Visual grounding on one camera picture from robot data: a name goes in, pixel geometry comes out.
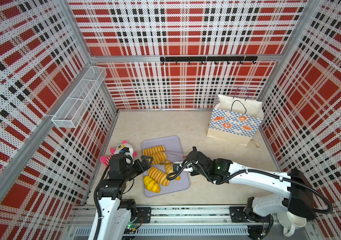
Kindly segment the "steel tongs red handle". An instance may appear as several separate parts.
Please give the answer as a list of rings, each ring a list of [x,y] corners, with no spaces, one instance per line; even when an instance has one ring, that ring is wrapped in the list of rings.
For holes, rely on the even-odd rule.
[[[173,155],[173,156],[178,156],[179,158],[185,159],[186,156],[182,153],[174,152],[174,151],[165,151],[166,154]]]

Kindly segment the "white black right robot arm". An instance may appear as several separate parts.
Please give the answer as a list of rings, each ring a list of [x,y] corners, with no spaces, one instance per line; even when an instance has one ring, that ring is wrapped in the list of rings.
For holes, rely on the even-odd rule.
[[[290,212],[291,214],[314,220],[317,214],[331,214],[334,210],[330,200],[312,188],[298,169],[290,172],[268,172],[240,165],[227,159],[210,159],[197,148],[184,157],[183,162],[172,165],[173,172],[167,180],[175,180],[182,172],[191,176],[201,175],[216,186],[241,184],[263,189],[271,195],[250,197],[245,212],[265,217],[270,214]]]

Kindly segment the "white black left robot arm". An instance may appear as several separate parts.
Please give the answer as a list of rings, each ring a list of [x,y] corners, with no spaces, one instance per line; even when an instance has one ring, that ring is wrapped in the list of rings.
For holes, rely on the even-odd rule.
[[[101,180],[93,192],[96,214],[90,230],[90,240],[122,240],[123,234],[134,221],[150,222],[150,208],[137,210],[134,199],[123,199],[126,183],[149,170],[153,157],[140,160],[123,153],[111,157]]]

